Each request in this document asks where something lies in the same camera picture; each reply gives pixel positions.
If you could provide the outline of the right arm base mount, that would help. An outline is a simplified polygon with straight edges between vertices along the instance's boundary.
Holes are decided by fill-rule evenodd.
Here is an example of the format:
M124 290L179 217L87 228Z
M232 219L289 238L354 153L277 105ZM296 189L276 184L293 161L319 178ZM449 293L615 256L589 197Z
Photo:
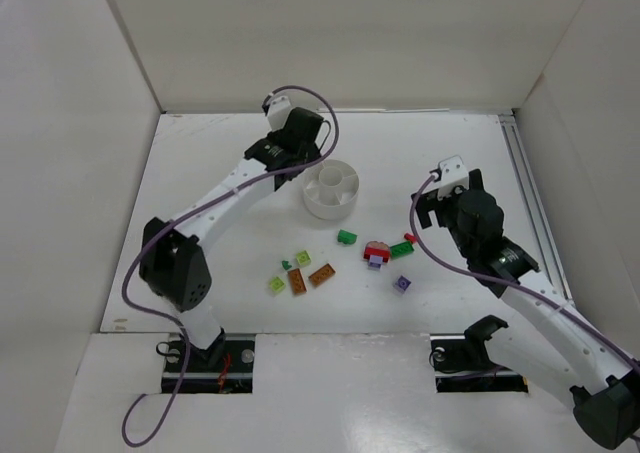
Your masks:
M437 393L525 393L524 377L489 359L486 343L508 324L494 315L473 323L463 333L430 335L429 363Z

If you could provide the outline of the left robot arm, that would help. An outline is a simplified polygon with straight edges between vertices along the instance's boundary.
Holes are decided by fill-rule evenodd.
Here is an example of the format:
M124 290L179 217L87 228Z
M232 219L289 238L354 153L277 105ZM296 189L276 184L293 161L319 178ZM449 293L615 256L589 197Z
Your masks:
M144 227L143 243L163 236L142 257L139 276L153 293L171 304L199 356L214 363L224 329L202 305L213 283L207 254L251 206L293 180L321 157L316 144L324 119L301 107L267 115L271 131L250 146L234 170L205 197L180 213L157 217Z

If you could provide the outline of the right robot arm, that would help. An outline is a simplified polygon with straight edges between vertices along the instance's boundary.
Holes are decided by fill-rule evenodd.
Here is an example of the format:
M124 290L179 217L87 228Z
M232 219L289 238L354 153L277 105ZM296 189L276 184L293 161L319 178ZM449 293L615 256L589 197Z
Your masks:
M505 367L567 406L581 430L614 450L639 439L639 361L606 338L562 299L538 263L504 234L504 212L480 170L449 158L411 196L412 234L438 225L465 260L456 267L422 251L445 269L475 279L544 339L520 336L506 317L487 315L467 327L454 349L432 349L436 370L484 372Z

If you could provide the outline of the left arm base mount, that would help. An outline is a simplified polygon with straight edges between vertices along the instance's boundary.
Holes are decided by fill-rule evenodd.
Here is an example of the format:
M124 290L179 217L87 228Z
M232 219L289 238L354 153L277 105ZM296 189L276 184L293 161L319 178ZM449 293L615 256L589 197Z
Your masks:
M228 335L221 352L214 354L213 364L209 364L202 355L193 350L178 392L251 394L255 346L255 335ZM185 342L181 336L171 335L167 341L156 344L156 354L163 358L161 391L166 394L171 393L178 383L184 363Z

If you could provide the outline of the lime green lego brick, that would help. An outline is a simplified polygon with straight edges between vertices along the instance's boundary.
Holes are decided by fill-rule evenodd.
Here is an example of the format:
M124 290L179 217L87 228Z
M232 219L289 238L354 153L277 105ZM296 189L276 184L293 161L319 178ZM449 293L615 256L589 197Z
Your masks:
M295 259L299 267L304 268L312 262L310 254L306 250L299 251L295 254Z
M286 288L286 284L279 276L274 276L269 280L268 287L273 295L277 295Z

